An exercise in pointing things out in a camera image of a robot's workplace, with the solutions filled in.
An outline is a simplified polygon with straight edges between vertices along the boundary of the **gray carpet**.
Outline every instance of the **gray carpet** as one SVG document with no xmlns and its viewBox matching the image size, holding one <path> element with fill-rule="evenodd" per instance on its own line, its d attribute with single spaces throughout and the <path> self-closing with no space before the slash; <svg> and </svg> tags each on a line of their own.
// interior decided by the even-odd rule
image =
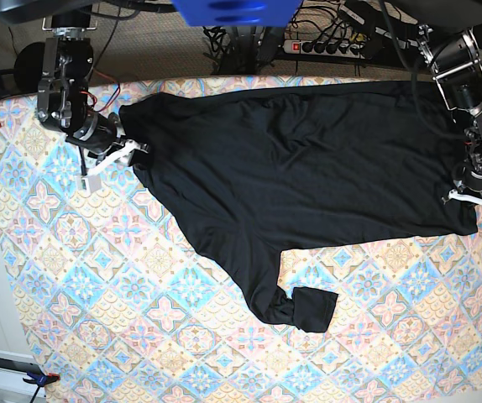
<svg viewBox="0 0 482 403">
<path fill-rule="evenodd" d="M 101 11 L 116 13 L 116 8 L 102 3 Z M 107 41 L 113 24 L 113 21 L 100 19 L 97 30 L 90 33 L 97 53 Z M 41 30 L 41 21 L 14 25 L 12 31 L 18 51 L 50 35 Z M 179 14 L 141 13 L 136 19 L 118 25 L 99 68 L 123 81 L 208 76 L 212 62 L 202 55 L 206 48 L 202 29 L 188 27 Z M 0 23 L 0 68 L 11 68 L 14 59 L 8 27 Z M 290 61 L 277 61 L 274 67 L 269 66 L 263 72 L 269 75 L 354 76 L 354 68 L 350 65 L 299 63 L 296 66 Z M 361 69 L 361 75 L 387 80 L 408 78 L 403 72 L 378 68 Z"/>
</svg>

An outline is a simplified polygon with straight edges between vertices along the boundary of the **blue device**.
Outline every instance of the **blue device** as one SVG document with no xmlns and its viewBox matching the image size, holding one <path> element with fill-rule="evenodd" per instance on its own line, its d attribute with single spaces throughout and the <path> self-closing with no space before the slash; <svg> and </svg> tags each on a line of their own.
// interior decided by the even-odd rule
<svg viewBox="0 0 482 403">
<path fill-rule="evenodd" d="M 285 27 L 302 0 L 173 0 L 192 27 L 259 25 Z"/>
</svg>

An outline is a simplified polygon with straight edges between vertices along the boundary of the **floral tile pattern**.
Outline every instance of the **floral tile pattern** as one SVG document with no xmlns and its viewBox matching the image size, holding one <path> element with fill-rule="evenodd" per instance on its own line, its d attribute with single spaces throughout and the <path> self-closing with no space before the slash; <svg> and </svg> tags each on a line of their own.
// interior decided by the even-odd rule
<svg viewBox="0 0 482 403">
<path fill-rule="evenodd" d="M 135 82 L 109 112 L 159 91 L 351 81 Z M 338 305 L 324 334 L 268 326 L 131 170 L 112 165 L 99 192 L 81 194 L 78 153 L 34 105 L 0 102 L 0 244 L 31 352 L 61 376 L 49 402 L 404 403 L 482 389 L 482 210 L 471 237 L 284 252 L 286 292 L 333 290 Z"/>
</svg>

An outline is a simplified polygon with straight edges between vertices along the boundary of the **black cable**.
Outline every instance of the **black cable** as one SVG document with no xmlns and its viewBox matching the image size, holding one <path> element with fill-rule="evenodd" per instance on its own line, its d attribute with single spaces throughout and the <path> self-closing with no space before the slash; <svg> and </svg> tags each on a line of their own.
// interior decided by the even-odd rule
<svg viewBox="0 0 482 403">
<path fill-rule="evenodd" d="M 41 388 L 41 386 L 38 386 L 38 388 L 36 389 L 36 391 L 34 392 L 34 395 L 32 396 L 32 399 L 30 399 L 30 402 L 29 403 L 33 403 L 34 400 L 36 399 L 36 396 L 38 395 L 38 392 L 39 392 L 39 389 Z"/>
<path fill-rule="evenodd" d="M 82 147 L 79 147 L 79 155 L 81 156 L 81 175 L 86 176 L 86 161 L 84 160 L 84 150 L 82 149 Z"/>
<path fill-rule="evenodd" d="M 316 27 L 317 30 L 318 30 L 319 32 L 321 32 L 321 33 L 324 32 L 325 29 L 331 28 L 331 27 L 333 26 L 333 24 L 331 24 L 331 25 L 329 25 L 329 27 L 326 27 L 325 29 L 321 29 L 319 25 L 317 25 L 316 23 L 314 23 L 314 22 L 311 21 L 310 19 L 302 19 L 302 20 L 300 20 L 300 21 L 295 21 L 295 24 L 297 24 L 297 26 L 298 26 L 298 24 L 303 24 L 303 23 L 312 24 L 312 25 L 313 25 L 314 27 Z"/>
<path fill-rule="evenodd" d="M 135 10 L 130 15 L 124 15 L 122 17 L 119 17 L 119 16 L 116 16 L 116 15 L 96 13 L 94 11 L 86 11 L 82 8 L 79 8 L 78 11 L 80 13 L 83 13 L 83 14 L 92 15 L 94 17 L 99 17 L 99 18 L 111 19 L 111 20 L 114 20 L 114 21 L 129 21 L 130 19 L 136 18 L 140 14 L 139 10 Z"/>
<path fill-rule="evenodd" d="M 295 27 L 295 21 L 297 20 L 297 15 L 299 15 L 299 12 L 301 11 L 300 8 L 298 8 L 296 11 L 295 11 L 295 14 L 293 14 L 293 17 L 291 17 L 291 20 L 289 22 L 289 24 L 291 24 L 292 27 L 296 28 Z"/>
<path fill-rule="evenodd" d="M 11 37 L 12 37 L 13 52 L 15 53 L 16 56 L 19 56 L 19 52 L 17 52 L 17 49 L 15 49 L 15 38 L 13 37 L 13 31 L 12 31 L 11 27 L 8 27 L 8 31 L 9 31 L 9 34 L 11 35 Z"/>
<path fill-rule="evenodd" d="M 327 47 L 328 44 L 331 43 L 331 40 L 332 40 L 332 39 L 335 39 L 335 38 L 334 38 L 334 34 L 336 34 L 336 31 L 338 31 L 338 28 L 340 28 L 342 25 L 343 25 L 342 38 L 339 39 L 339 41 L 338 41 L 338 46 L 340 46 L 340 45 L 342 44 L 343 40 L 345 39 L 345 35 L 346 35 L 346 33 L 348 32 L 348 25 L 347 25 L 347 23 L 346 23 L 345 21 L 342 21 L 341 23 L 338 23 L 338 24 L 336 25 L 336 27 L 334 27 L 332 33 L 331 33 L 330 35 L 328 35 L 327 40 L 324 42 L 324 44 L 325 44 L 326 47 Z M 322 36 L 319 35 L 319 37 L 318 37 L 316 40 L 312 41 L 312 43 L 319 42 L 319 40 L 320 40 L 321 38 L 322 38 Z"/>
<path fill-rule="evenodd" d="M 400 16 L 400 22 L 402 20 L 402 16 L 401 16 L 401 11 L 398 9 L 398 7 L 396 7 L 394 4 L 391 4 L 392 8 L 395 9 L 395 11 L 398 13 L 398 15 Z"/>
<path fill-rule="evenodd" d="M 116 76 L 110 76 L 111 79 L 114 79 L 116 81 L 116 85 L 118 86 L 118 89 L 114 90 L 113 94 L 108 98 L 108 101 L 105 102 L 105 105 L 108 105 L 110 102 L 113 101 L 115 97 L 119 97 L 120 93 L 116 94 L 116 92 L 119 92 L 122 90 L 122 84 L 120 83 L 120 80 Z"/>
<path fill-rule="evenodd" d="M 392 22 L 390 21 L 390 15 L 389 15 L 388 10 L 386 9 L 385 1 L 379 0 L 379 5 L 380 5 L 380 8 L 381 8 L 381 12 L 383 13 L 383 18 L 385 19 L 386 27 L 389 30 L 390 38 L 392 39 L 392 44 L 394 44 L 394 47 L 396 48 L 396 53 L 398 54 L 398 57 L 400 58 L 400 62 L 405 67 L 405 69 L 411 73 L 412 69 L 409 66 L 409 64 L 407 63 L 407 60 L 405 59 L 403 53 L 401 52 L 401 47 L 400 47 L 400 44 L 398 43 L 398 39 L 396 37 L 396 32 L 394 30 L 394 27 L 392 26 Z"/>
<path fill-rule="evenodd" d="M 226 29 L 223 27 L 202 27 L 204 34 L 209 39 L 209 54 L 204 53 L 208 59 L 213 62 L 213 74 L 217 74 L 224 63 L 226 54 L 230 49 L 230 44 L 224 46 L 224 39 L 227 37 Z"/>
<path fill-rule="evenodd" d="M 432 125 L 427 119 L 426 116 L 424 116 L 424 112 L 422 111 L 422 108 L 420 106 L 420 101 L 418 97 L 418 88 L 417 88 L 417 76 L 418 76 L 418 69 L 420 68 L 420 65 L 424 59 L 422 57 L 419 57 L 417 61 L 415 62 L 415 65 L 413 67 L 413 72 L 411 73 L 411 92 L 412 92 L 412 98 L 413 102 L 415 103 L 415 109 L 417 110 L 417 115 L 418 118 L 421 120 L 421 122 L 429 128 L 432 132 L 434 132 L 436 135 L 442 137 L 443 139 L 451 139 L 451 140 L 464 140 L 464 136 L 462 134 L 455 134 L 455 133 L 449 133 L 441 130 L 440 128 Z"/>
<path fill-rule="evenodd" d="M 333 38 L 334 34 L 336 34 L 336 31 L 338 29 L 338 27 L 342 25 L 342 23 L 339 23 L 339 24 L 336 24 L 336 21 L 333 21 L 332 24 L 330 24 L 328 27 L 326 27 L 320 34 L 317 38 L 315 38 L 312 43 L 315 44 L 316 42 L 319 42 L 322 38 L 323 38 L 323 35 L 326 35 L 327 36 L 327 41 L 326 42 L 330 42 L 331 39 Z M 334 30 L 332 31 L 332 33 L 329 35 L 327 34 L 327 31 L 334 27 Z"/>
<path fill-rule="evenodd" d="M 121 13 L 122 13 L 122 8 L 118 7 L 118 17 L 120 16 Z M 119 20 L 116 20 L 114 22 L 113 30 L 112 30 L 112 32 L 110 33 L 110 36 L 107 39 L 107 43 L 105 44 L 105 46 L 103 46 L 103 49 L 102 49 L 101 53 L 99 53 L 99 56 L 96 58 L 96 62 L 93 65 L 94 69 L 99 66 L 99 62 L 101 61 L 101 58 L 103 57 L 103 55 L 105 54 L 105 51 L 107 50 L 108 46 L 112 42 L 114 34 L 116 33 L 116 28 L 118 27 L 118 24 L 119 24 Z M 92 79 L 92 76 L 93 76 L 93 69 L 90 71 L 90 76 L 88 77 L 88 81 L 90 81 Z"/>
</svg>

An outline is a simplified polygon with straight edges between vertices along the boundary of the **cable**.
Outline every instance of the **cable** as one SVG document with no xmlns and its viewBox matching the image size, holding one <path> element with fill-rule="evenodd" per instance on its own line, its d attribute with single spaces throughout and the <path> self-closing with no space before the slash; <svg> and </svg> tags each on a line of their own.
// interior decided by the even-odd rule
<svg viewBox="0 0 482 403">
<path fill-rule="evenodd" d="M 81 156 L 81 175 L 86 176 L 86 161 L 84 160 L 84 151 L 82 147 L 79 147 L 79 155 Z"/>
<path fill-rule="evenodd" d="M 39 389 L 41 388 L 41 386 L 38 386 L 38 388 L 36 389 L 36 391 L 34 392 L 33 396 L 32 396 L 32 399 L 30 399 L 30 402 L 29 403 L 33 403 L 34 400 L 36 399 L 36 396 L 38 395 L 38 392 L 39 392 Z"/>
<path fill-rule="evenodd" d="M 88 95 L 92 99 L 92 108 L 97 104 L 97 97 L 88 91 L 81 91 L 81 94 Z"/>
<path fill-rule="evenodd" d="M 319 42 L 319 41 L 323 38 L 323 35 L 326 35 L 326 36 L 327 36 L 327 42 L 330 42 L 331 39 L 333 38 L 334 34 L 336 34 L 337 29 L 340 27 L 340 25 L 342 25 L 342 23 L 336 24 L 336 21 L 333 21 L 333 23 L 330 24 L 328 27 L 326 27 L 326 28 L 319 34 L 319 36 L 312 41 L 312 43 L 315 44 L 316 42 Z M 334 27 L 333 32 L 332 32 L 330 35 L 327 34 L 327 31 L 328 31 L 330 28 L 333 28 L 333 27 Z"/>
<path fill-rule="evenodd" d="M 341 23 L 338 23 L 338 24 L 336 25 L 336 27 L 334 27 L 333 32 L 332 32 L 330 35 L 327 35 L 328 38 L 327 38 L 327 40 L 324 42 L 324 45 L 325 45 L 326 47 L 327 47 L 328 44 L 331 43 L 331 40 L 332 40 L 332 39 L 335 39 L 335 38 L 334 38 L 334 34 L 336 34 L 336 31 L 338 30 L 338 28 L 342 27 L 342 25 L 343 25 L 342 37 L 339 38 L 339 41 L 337 42 L 337 46 L 340 46 L 340 45 L 342 44 L 343 40 L 345 39 L 345 35 L 346 35 L 347 32 L 348 32 L 348 25 L 347 25 L 347 23 L 346 23 L 345 21 L 342 21 Z M 312 43 L 315 44 L 316 42 L 319 42 L 319 40 L 320 40 L 321 38 L 322 38 L 322 35 L 319 35 L 315 40 L 312 41 Z"/>
<path fill-rule="evenodd" d="M 130 19 L 136 18 L 140 14 L 140 10 L 135 10 L 130 15 L 124 15 L 122 17 L 119 17 L 116 15 L 96 13 L 94 11 L 86 11 L 82 8 L 80 8 L 78 11 L 83 14 L 92 15 L 94 17 L 99 17 L 99 18 L 111 19 L 114 21 L 129 21 Z"/>
<path fill-rule="evenodd" d="M 296 24 L 298 26 L 298 24 L 303 24 L 303 23 L 309 23 L 309 24 L 312 24 L 314 27 L 317 28 L 317 30 L 319 32 L 323 32 L 324 30 L 320 28 L 319 25 L 317 25 L 316 23 L 314 23 L 313 21 L 311 21 L 310 19 L 302 19 L 301 21 L 295 21 L 294 24 Z"/>
<path fill-rule="evenodd" d="M 17 52 L 17 49 L 15 49 L 15 38 L 13 37 L 13 31 L 12 31 L 11 27 L 8 27 L 8 31 L 9 31 L 9 34 L 11 35 L 11 37 L 12 37 L 13 52 L 15 53 L 16 56 L 19 56 L 19 52 Z"/>
<path fill-rule="evenodd" d="M 398 9 L 398 7 L 396 7 L 394 4 L 391 4 L 390 5 L 392 8 L 395 9 L 395 11 L 398 13 L 398 15 L 400 16 L 400 22 L 402 20 L 402 16 L 401 16 L 401 11 Z"/>
<path fill-rule="evenodd" d="M 94 71 L 101 77 L 103 78 L 106 78 L 107 80 L 113 82 L 114 84 L 117 84 L 118 85 L 118 88 L 116 88 L 116 90 L 114 90 L 113 94 L 110 96 L 110 98 L 108 98 L 108 101 L 107 103 L 105 103 L 105 106 L 102 107 L 101 109 L 99 109 L 98 113 L 101 113 L 103 112 L 105 109 L 109 108 L 113 103 L 114 101 L 116 101 L 116 98 L 118 98 L 118 96 L 120 95 L 120 93 L 122 92 L 122 88 L 121 88 L 121 85 L 120 85 L 120 81 L 116 78 L 113 78 L 105 73 L 101 73 L 99 70 L 97 69 L 94 69 Z"/>
<path fill-rule="evenodd" d="M 121 13 L 122 13 L 122 8 L 118 7 L 118 17 L 120 16 Z M 107 39 L 107 43 L 105 44 L 105 46 L 103 46 L 103 49 L 102 49 L 101 53 L 99 53 L 99 56 L 96 58 L 96 62 L 94 63 L 93 68 L 90 70 L 90 75 L 88 77 L 88 81 L 90 81 L 92 79 L 93 72 L 99 66 L 99 62 L 101 61 L 101 58 L 103 57 L 103 55 L 105 54 L 105 51 L 107 50 L 108 46 L 112 42 L 114 34 L 116 33 L 116 28 L 118 27 L 118 24 L 119 24 L 119 20 L 116 20 L 116 22 L 114 22 L 113 30 L 112 30 L 112 32 L 110 33 L 110 36 Z"/>
<path fill-rule="evenodd" d="M 424 116 L 424 112 L 422 111 L 422 108 L 420 106 L 420 101 L 418 97 L 418 88 L 417 88 L 418 69 L 420 68 L 420 64 L 422 62 L 423 62 L 423 58 L 419 57 L 415 62 L 415 65 L 413 67 L 413 72 L 411 73 L 411 92 L 412 92 L 413 102 L 415 103 L 415 109 L 417 110 L 418 118 L 427 128 L 429 128 L 432 132 L 442 137 L 443 139 L 464 140 L 463 135 L 442 131 L 441 129 L 435 127 L 430 122 L 428 122 L 426 119 L 426 116 Z"/>
<path fill-rule="evenodd" d="M 386 9 L 385 1 L 379 0 L 379 5 L 381 8 L 381 12 L 383 13 L 383 18 L 385 19 L 386 27 L 389 30 L 390 38 L 392 39 L 392 44 L 394 44 L 394 47 L 396 48 L 396 53 L 400 58 L 400 62 L 405 67 L 405 69 L 411 73 L 412 69 L 407 63 L 407 60 L 405 59 L 405 57 L 403 56 L 403 53 L 401 52 L 401 47 L 400 47 L 400 44 L 398 43 L 398 39 L 396 37 L 396 32 L 394 30 L 394 27 L 392 26 L 392 22 L 390 21 L 390 15 L 389 15 L 389 11 Z"/>
<path fill-rule="evenodd" d="M 204 53 L 204 56 L 211 59 L 213 62 L 213 74 L 217 74 L 225 59 L 225 55 L 228 53 L 229 44 L 224 46 L 224 39 L 227 37 L 226 29 L 223 27 L 202 27 L 203 33 L 209 39 L 208 49 L 209 53 Z"/>
</svg>

